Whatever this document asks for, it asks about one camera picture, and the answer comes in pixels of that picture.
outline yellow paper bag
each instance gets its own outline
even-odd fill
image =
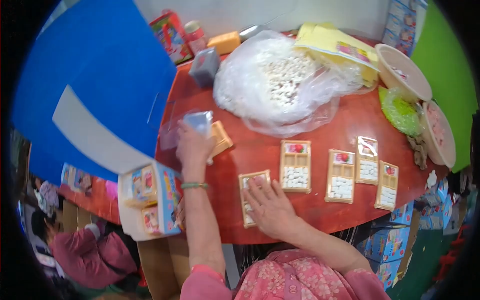
[[[295,46],[308,49],[308,53],[316,60],[321,60],[323,56],[338,65],[350,62],[360,66],[366,87],[371,87],[378,80],[375,49],[341,32],[331,23],[303,24]]]

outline bag of white candy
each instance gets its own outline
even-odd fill
[[[329,123],[339,97],[363,86],[355,65],[313,60],[294,40],[266,30],[220,65],[213,96],[251,130],[287,138]]]

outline blue panel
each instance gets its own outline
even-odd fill
[[[52,158],[48,153],[42,150],[42,147],[32,144],[28,169],[35,176],[43,180],[48,180],[48,182],[53,183],[58,187],[61,184],[63,162]]]
[[[19,81],[12,121],[50,157],[116,181],[116,174],[85,157],[53,124],[65,86],[70,84],[114,134],[153,156],[175,74],[175,65],[131,0],[82,0],[34,43]]]

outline beige bowl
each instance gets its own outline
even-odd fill
[[[439,112],[439,123],[440,126],[445,130],[444,133],[444,143],[440,147],[435,139],[432,131],[432,125],[430,124],[430,120],[428,120],[427,116],[427,107],[429,105],[438,108]],[[448,123],[447,118],[444,115],[444,112],[438,107],[438,105],[433,102],[424,102],[422,105],[423,108],[423,115],[420,116],[420,125],[423,126],[425,129],[421,133],[423,140],[425,141],[425,145],[427,146],[427,154],[428,157],[432,160],[434,164],[440,166],[447,166],[448,168],[452,168],[455,165],[456,161],[456,151],[455,151],[455,139],[453,138],[452,129],[450,128],[450,124]]]
[[[408,56],[385,44],[377,44],[375,50],[378,56],[379,75],[387,88],[400,88],[403,99],[410,103],[415,103],[418,99],[423,101],[432,99],[430,84]],[[392,67],[401,70],[403,74],[407,75],[408,83],[404,82]]]

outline jade bracelet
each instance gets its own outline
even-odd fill
[[[203,188],[203,189],[207,189],[208,188],[208,184],[206,183],[197,183],[197,182],[185,182],[185,183],[182,183],[181,186],[180,186],[183,190],[185,189],[191,189],[191,188]]]

